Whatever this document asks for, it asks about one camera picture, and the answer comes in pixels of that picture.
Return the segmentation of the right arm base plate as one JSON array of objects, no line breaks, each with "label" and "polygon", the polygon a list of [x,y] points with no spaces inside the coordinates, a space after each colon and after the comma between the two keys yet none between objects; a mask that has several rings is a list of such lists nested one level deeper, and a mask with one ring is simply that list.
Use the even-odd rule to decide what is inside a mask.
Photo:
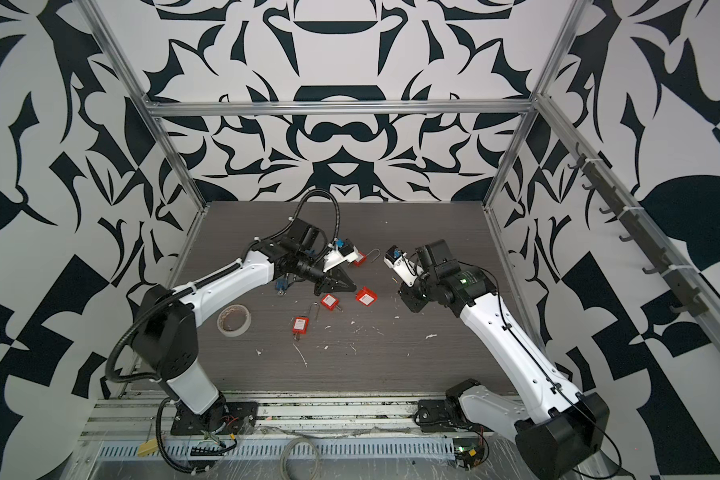
[{"label": "right arm base plate", "polygon": [[507,416],[496,405],[482,400],[420,400],[412,416],[422,431],[466,431],[481,433],[501,429]]}]

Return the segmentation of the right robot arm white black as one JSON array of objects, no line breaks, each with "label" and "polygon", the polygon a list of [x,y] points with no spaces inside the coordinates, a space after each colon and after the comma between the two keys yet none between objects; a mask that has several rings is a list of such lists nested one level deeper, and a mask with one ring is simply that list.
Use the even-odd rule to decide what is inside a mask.
[{"label": "right robot arm white black", "polygon": [[443,240],[417,248],[413,259],[390,247],[385,264],[401,279],[398,294],[413,313],[430,303],[449,309],[489,350],[518,394],[491,392],[474,379],[448,389],[442,401],[422,401],[413,420],[423,430],[486,432],[511,441],[539,479],[579,474],[609,437],[610,410],[584,394],[546,358],[506,308],[495,276],[456,259]]}]

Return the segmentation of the blue padlock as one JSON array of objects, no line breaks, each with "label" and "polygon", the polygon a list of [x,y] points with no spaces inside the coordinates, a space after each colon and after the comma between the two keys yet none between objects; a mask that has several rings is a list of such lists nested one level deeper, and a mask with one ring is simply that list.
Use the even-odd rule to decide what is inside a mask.
[{"label": "blue padlock", "polygon": [[275,281],[275,290],[279,296],[286,294],[290,285],[290,281],[287,276],[282,276]]}]

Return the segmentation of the red padlock front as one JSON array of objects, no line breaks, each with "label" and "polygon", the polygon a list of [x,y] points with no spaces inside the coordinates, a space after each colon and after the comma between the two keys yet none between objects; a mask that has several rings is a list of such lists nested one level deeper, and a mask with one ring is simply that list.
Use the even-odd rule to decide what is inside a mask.
[{"label": "red padlock front", "polygon": [[292,322],[292,336],[295,341],[299,341],[304,336],[309,328],[310,322],[316,320],[319,314],[319,304],[313,302],[306,313],[296,315]]}]

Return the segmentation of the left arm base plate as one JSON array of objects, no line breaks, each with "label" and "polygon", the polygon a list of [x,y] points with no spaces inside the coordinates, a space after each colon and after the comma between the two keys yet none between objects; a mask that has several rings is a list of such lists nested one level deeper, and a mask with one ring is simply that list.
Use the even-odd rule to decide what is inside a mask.
[{"label": "left arm base plate", "polygon": [[176,405],[170,434],[173,436],[240,434],[256,425],[259,404],[257,402],[228,402],[217,400],[203,414],[193,413],[179,402]]}]

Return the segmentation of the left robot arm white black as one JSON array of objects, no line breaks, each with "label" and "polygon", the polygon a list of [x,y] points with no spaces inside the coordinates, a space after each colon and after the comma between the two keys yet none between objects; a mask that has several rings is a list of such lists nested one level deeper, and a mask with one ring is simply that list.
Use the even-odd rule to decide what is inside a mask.
[{"label": "left robot arm white black", "polygon": [[313,197],[333,205],[332,234],[293,214],[282,229],[254,238],[238,259],[215,272],[173,289],[151,288],[109,354],[106,379],[156,383],[169,400],[196,416],[205,415],[222,404],[221,392],[198,359],[197,331],[205,321],[242,295],[288,274],[312,283],[316,295],[355,291],[344,267],[360,253],[350,240],[339,237],[338,202],[331,193],[315,189],[297,206],[303,208]]}]

